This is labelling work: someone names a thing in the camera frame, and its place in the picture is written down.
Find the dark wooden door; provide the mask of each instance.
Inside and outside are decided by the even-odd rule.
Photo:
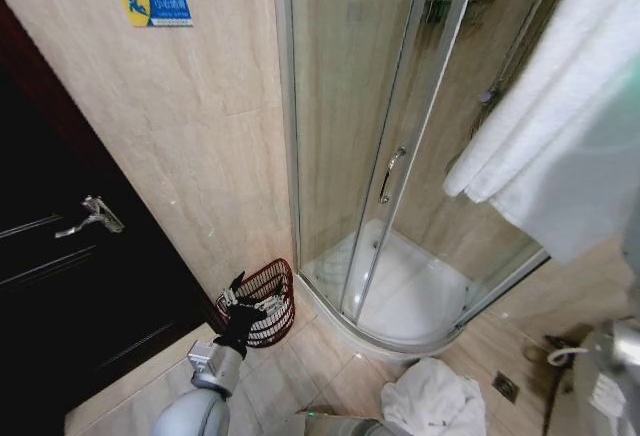
[[[0,21],[0,371],[14,403],[1,411],[59,428],[215,313],[4,1]],[[88,216],[88,195],[125,229],[55,238]]]

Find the white cable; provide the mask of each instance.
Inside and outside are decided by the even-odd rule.
[[[587,348],[563,348],[554,351],[547,356],[547,363],[551,366],[564,366],[569,360],[569,356],[578,353],[588,353]]]

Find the bathroom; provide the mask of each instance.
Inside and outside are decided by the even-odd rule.
[[[542,434],[545,335],[630,316],[618,237],[560,263],[442,189],[558,0],[187,0],[175,28],[133,27],[120,0],[4,1],[199,297],[277,258],[296,273],[294,326],[242,363],[230,434],[307,408],[381,418],[382,386],[425,354],[478,381],[487,434]],[[207,338],[185,325],[65,434],[148,434]]]

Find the silver door lever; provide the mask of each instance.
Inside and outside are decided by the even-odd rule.
[[[80,222],[80,224],[72,226],[69,229],[65,229],[64,231],[57,231],[55,234],[56,238],[71,236],[72,234],[80,231],[87,224],[97,222],[101,222],[102,224],[104,224],[105,228],[107,228],[112,233],[121,233],[124,229],[124,224],[122,224],[118,217],[113,214],[113,212],[106,204],[104,204],[104,201],[102,201],[102,198],[100,196],[97,196],[95,198],[92,196],[87,196],[82,202],[82,205],[91,214],[89,214],[86,219]]]
[[[384,173],[384,180],[382,181],[382,188],[380,188],[380,196],[378,196],[378,202],[380,204],[387,204],[389,202],[389,200],[391,199],[386,194],[386,192],[387,192],[387,184],[389,184],[389,178],[391,177],[391,172],[393,171],[393,168],[398,163],[398,160],[402,156],[404,156],[405,154],[407,154],[407,150],[404,149],[403,146],[400,146],[393,153],[393,156],[391,156],[391,159],[389,160],[389,164],[387,165],[387,172]]]

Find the floor drain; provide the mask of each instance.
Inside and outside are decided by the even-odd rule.
[[[518,388],[518,386],[513,381],[507,378],[500,371],[498,371],[498,374],[496,374],[496,377],[493,380],[491,386],[496,388],[501,395],[515,404],[518,393],[520,392],[520,388]]]

